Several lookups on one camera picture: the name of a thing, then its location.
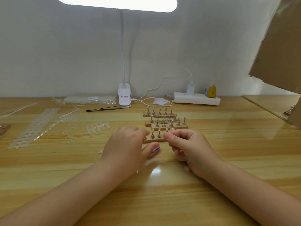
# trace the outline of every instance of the cable connector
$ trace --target cable connector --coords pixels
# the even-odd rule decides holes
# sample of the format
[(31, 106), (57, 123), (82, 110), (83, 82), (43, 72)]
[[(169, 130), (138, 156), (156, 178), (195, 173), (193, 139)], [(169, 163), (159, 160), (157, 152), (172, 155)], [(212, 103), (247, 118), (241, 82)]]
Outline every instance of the cable connector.
[(187, 86), (187, 91), (186, 91), (187, 95), (193, 95), (194, 94), (194, 85), (190, 84)]

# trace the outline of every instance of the cardboard box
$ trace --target cardboard box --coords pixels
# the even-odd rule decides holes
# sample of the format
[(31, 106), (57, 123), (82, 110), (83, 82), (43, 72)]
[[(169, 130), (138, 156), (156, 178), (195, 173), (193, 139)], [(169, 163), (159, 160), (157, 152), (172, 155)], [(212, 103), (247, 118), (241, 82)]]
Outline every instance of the cardboard box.
[[(250, 75), (301, 94), (301, 0), (281, 0)], [(288, 122), (301, 129), (301, 99)]]

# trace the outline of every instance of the yellow plug cover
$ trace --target yellow plug cover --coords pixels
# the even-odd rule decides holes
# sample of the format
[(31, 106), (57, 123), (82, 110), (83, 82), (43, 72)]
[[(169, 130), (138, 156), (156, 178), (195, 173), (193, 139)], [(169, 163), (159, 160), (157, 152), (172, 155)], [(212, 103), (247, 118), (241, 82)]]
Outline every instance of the yellow plug cover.
[(212, 87), (209, 88), (208, 93), (207, 93), (208, 98), (216, 98), (216, 87), (213, 85)]

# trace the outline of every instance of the white wall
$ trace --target white wall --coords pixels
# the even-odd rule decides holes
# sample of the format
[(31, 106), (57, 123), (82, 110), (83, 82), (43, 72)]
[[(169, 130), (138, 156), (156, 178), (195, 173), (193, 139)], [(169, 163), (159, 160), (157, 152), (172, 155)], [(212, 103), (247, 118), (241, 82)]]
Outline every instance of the white wall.
[[(172, 13), (124, 11), (126, 80), (141, 96), (188, 67), (196, 92), (285, 94), (248, 76), (279, 0), (178, 0)], [(119, 13), (58, 0), (0, 0), (0, 96), (117, 94)], [(185, 91), (165, 79), (160, 96)]]

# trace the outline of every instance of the hand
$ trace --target hand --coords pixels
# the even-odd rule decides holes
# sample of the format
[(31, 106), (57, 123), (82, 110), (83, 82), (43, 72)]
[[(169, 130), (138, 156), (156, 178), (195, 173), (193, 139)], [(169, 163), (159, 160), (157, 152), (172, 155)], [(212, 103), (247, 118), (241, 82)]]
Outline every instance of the hand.
[(210, 163), (222, 161), (214, 152), (205, 136), (189, 129), (177, 129), (164, 133), (164, 139), (172, 147), (179, 161), (186, 161), (194, 174), (205, 178)]
[(109, 162), (111, 167), (117, 167), (118, 171), (128, 178), (145, 163), (159, 143), (153, 142), (142, 148), (145, 136), (149, 135), (146, 129), (138, 127), (122, 127), (112, 134), (103, 149), (101, 161)]

